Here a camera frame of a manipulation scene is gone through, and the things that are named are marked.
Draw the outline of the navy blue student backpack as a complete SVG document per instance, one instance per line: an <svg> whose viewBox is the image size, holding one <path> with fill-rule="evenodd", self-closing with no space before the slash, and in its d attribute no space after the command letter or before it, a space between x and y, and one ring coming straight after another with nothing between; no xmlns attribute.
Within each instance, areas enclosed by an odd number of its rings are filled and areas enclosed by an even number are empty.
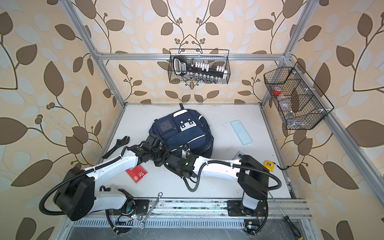
<svg viewBox="0 0 384 240"><path fill-rule="evenodd" d="M156 119L149 130L160 137L170 149L188 145L192 154L210 158L213 153L214 137L207 120L196 110L180 110Z"/></svg>

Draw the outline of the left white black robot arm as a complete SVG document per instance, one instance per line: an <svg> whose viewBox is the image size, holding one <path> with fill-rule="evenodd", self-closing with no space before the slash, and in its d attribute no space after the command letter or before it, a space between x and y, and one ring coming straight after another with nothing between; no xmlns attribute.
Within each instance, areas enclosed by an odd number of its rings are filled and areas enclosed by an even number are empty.
<svg viewBox="0 0 384 240"><path fill-rule="evenodd" d="M124 146L115 158L84 170L69 170L65 179L42 197L39 210L48 216L66 215L71 221L80 220L89 213L105 211L110 227L120 235L122 229L112 222L110 211L123 208L133 201L133 196L124 189L112 191L104 183L147 161L162 163L167 150L169 147L165 141L149 135L138 145Z"/></svg>

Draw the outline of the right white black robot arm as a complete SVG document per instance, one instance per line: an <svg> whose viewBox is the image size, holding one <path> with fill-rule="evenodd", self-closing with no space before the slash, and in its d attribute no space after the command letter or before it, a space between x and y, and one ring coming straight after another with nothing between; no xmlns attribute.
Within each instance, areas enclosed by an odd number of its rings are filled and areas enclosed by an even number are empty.
<svg viewBox="0 0 384 240"><path fill-rule="evenodd" d="M249 155L231 161L213 160L177 147L164 153L162 163L167 170L179 176L192 193L199 188L202 176L237 182L244 191L242 210L254 211L261 203L265 211L265 217L259 226L249 224L245 227L248 235L256 235L264 227L269 215L268 193L282 187L282 181L278 177Z"/></svg>

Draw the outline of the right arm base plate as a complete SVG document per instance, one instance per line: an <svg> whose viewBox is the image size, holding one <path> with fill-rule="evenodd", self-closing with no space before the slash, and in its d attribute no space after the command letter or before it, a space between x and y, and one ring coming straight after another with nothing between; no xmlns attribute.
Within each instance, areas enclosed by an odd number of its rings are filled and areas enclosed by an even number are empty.
<svg viewBox="0 0 384 240"><path fill-rule="evenodd" d="M252 210L246 208L242 201L228 200L227 210L230 217L265 217L267 213L267 207L263 201L260 201L257 204L257 208Z"/></svg>

